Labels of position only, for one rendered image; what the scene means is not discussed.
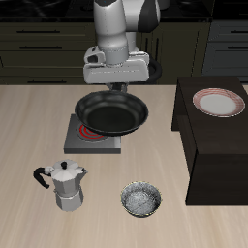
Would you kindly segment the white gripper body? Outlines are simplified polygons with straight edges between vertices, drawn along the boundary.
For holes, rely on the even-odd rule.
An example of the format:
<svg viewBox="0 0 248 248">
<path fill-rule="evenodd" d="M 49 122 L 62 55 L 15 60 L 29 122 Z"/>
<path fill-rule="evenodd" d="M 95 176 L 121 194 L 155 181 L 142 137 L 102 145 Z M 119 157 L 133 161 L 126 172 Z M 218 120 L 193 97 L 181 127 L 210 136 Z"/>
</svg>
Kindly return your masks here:
<svg viewBox="0 0 248 248">
<path fill-rule="evenodd" d="M 93 83 L 147 81 L 149 79 L 149 55 L 146 52 L 131 52 L 121 66 L 108 66 L 102 51 L 94 52 L 96 62 L 90 62 L 90 55 L 84 56 L 84 81 Z"/>
</svg>

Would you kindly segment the black frying pan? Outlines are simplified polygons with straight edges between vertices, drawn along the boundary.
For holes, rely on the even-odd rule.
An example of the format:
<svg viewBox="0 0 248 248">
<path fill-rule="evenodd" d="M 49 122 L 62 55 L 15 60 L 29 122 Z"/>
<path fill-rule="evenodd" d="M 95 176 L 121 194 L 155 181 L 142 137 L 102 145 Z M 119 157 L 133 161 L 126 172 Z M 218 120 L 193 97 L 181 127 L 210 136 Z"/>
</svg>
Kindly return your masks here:
<svg viewBox="0 0 248 248">
<path fill-rule="evenodd" d="M 148 117 L 148 107 L 132 94 L 108 90 L 81 98 L 75 106 L 75 114 L 90 131 L 117 137 L 138 129 Z"/>
</svg>

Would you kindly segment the dark grey stove plate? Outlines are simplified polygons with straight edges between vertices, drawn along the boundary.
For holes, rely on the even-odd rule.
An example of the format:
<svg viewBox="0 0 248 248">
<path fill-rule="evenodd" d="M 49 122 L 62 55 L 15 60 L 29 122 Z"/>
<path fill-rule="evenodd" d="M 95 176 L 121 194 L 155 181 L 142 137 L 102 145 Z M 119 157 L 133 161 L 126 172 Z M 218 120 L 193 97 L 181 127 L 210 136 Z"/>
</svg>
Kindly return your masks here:
<svg viewBox="0 0 248 248">
<path fill-rule="evenodd" d="M 64 143 L 65 154 L 120 154 L 121 137 L 93 133 L 72 114 Z"/>
</svg>

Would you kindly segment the dark kitchen cupboards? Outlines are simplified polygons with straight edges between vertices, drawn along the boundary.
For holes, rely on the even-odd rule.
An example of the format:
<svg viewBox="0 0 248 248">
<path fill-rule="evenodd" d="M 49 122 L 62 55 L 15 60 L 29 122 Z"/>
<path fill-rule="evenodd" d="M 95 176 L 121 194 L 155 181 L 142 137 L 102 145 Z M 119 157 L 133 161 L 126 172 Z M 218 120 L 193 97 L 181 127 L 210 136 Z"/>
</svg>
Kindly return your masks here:
<svg viewBox="0 0 248 248">
<path fill-rule="evenodd" d="M 97 43 L 94 0 L 0 0 L 0 84 L 82 84 L 83 55 Z M 212 22 L 204 0 L 171 0 L 138 48 L 162 66 L 159 84 L 198 77 Z"/>
</svg>

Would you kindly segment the white plate with red rim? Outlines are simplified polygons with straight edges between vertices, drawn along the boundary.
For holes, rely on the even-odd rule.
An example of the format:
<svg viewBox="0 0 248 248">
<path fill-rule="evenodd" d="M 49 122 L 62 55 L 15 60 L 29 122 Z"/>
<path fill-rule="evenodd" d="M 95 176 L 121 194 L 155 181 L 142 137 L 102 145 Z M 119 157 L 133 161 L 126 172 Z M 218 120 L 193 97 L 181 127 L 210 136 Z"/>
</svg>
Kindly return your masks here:
<svg viewBox="0 0 248 248">
<path fill-rule="evenodd" d="M 205 88 L 193 96 L 199 111 L 215 117 L 233 117 L 245 110 L 244 100 L 236 93 L 222 88 Z"/>
</svg>

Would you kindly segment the silver moka pot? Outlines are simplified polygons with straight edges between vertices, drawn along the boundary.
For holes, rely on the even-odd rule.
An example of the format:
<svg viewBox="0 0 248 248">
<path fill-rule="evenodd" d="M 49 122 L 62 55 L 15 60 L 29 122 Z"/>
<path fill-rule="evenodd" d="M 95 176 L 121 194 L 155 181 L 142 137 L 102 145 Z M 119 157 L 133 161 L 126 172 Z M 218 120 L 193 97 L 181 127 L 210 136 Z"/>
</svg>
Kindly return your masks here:
<svg viewBox="0 0 248 248">
<path fill-rule="evenodd" d="M 54 193 L 58 207 L 67 212 L 72 212 L 81 207 L 83 193 L 80 181 L 88 173 L 77 162 L 70 159 L 56 162 L 52 167 L 37 168 L 33 172 L 34 178 L 46 189 L 42 175 L 50 176 L 55 186 Z"/>
</svg>

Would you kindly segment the dark speckled bowl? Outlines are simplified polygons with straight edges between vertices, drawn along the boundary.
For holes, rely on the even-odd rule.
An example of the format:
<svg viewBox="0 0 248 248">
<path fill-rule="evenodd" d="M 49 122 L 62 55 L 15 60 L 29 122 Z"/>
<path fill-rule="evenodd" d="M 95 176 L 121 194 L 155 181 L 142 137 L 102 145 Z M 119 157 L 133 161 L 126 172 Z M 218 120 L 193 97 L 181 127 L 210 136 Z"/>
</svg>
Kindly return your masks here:
<svg viewBox="0 0 248 248">
<path fill-rule="evenodd" d="M 123 188 L 120 202 L 132 216 L 147 218 L 159 209 L 162 195 L 152 184 L 145 181 L 135 181 Z"/>
</svg>

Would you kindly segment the dark wooden cabinet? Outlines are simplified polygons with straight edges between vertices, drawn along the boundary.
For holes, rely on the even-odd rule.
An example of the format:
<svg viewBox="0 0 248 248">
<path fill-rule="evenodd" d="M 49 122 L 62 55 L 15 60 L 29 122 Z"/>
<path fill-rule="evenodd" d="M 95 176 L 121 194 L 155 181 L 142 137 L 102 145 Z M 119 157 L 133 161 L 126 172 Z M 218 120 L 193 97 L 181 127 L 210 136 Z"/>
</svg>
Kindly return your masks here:
<svg viewBox="0 0 248 248">
<path fill-rule="evenodd" d="M 207 115 L 193 104 L 205 88 L 239 95 L 244 111 L 234 117 Z M 248 205 L 248 94 L 237 77 L 179 77 L 171 128 L 180 133 L 190 181 L 188 205 Z"/>
</svg>

